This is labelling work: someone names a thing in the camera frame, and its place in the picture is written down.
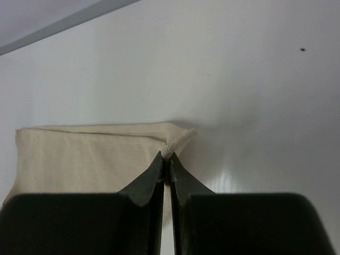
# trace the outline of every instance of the beige cloth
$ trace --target beige cloth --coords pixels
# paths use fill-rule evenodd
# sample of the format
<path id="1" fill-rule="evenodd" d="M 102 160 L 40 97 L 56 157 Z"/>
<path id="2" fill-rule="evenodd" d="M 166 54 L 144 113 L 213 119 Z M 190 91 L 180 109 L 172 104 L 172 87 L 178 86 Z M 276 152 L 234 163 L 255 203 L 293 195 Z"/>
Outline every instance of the beige cloth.
<path id="1" fill-rule="evenodd" d="M 17 130 L 17 174 L 5 202 L 22 193 L 117 192 L 159 151 L 179 155 L 195 133 L 171 123 Z"/>

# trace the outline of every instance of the cloth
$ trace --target cloth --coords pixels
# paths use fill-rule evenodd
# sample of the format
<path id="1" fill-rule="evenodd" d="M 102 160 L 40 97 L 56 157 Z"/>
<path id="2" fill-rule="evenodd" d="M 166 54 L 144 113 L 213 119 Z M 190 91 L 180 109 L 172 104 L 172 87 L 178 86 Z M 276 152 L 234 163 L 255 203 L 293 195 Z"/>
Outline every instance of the cloth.
<path id="1" fill-rule="evenodd" d="M 195 134 L 172 123 L 17 130 L 17 174 L 5 202 L 22 193 L 117 192 L 159 151 L 164 158 L 179 155 Z M 164 203 L 170 211 L 169 199 Z"/>

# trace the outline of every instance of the gray strip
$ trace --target gray strip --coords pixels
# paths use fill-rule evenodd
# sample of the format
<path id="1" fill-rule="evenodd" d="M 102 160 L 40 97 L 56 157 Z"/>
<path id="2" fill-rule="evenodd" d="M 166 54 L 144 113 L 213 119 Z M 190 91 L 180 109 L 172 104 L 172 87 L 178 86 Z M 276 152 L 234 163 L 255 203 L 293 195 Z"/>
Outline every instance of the gray strip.
<path id="1" fill-rule="evenodd" d="M 62 32 L 66 29 L 75 27 L 86 21 L 92 20 L 106 13 L 120 9 L 129 4 L 135 3 L 139 0 L 102 0 L 99 3 L 91 5 L 79 12 L 76 12 L 60 21 L 57 21 L 47 27 L 44 27 L 28 36 L 16 40 L 10 44 L 0 47 L 0 56 L 20 49 L 26 45 L 33 44 L 56 33 Z"/>

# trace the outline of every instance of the white surface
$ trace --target white surface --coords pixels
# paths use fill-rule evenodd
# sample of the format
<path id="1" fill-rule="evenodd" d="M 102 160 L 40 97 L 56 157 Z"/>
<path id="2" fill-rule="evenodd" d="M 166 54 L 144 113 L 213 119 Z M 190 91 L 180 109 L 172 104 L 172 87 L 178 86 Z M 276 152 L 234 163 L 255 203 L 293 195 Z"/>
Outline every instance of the white surface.
<path id="1" fill-rule="evenodd" d="M 142 0 L 0 57 L 0 199 L 14 129 L 175 121 L 199 131 L 182 155 L 195 176 L 307 196 L 339 252 L 339 12 L 337 0 Z"/>
<path id="2" fill-rule="evenodd" d="M 0 0 L 0 47 L 100 0 Z"/>

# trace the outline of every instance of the folded cloth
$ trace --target folded cloth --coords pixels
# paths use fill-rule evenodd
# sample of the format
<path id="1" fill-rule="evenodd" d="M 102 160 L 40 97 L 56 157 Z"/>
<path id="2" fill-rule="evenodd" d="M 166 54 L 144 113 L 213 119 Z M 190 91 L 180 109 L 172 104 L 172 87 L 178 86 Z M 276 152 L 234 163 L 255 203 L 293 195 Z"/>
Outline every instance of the folded cloth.
<path id="1" fill-rule="evenodd" d="M 16 179 L 4 202 L 23 193 L 117 192 L 145 171 L 159 151 L 164 158 L 179 155 L 195 134 L 172 123 L 17 130 Z"/>

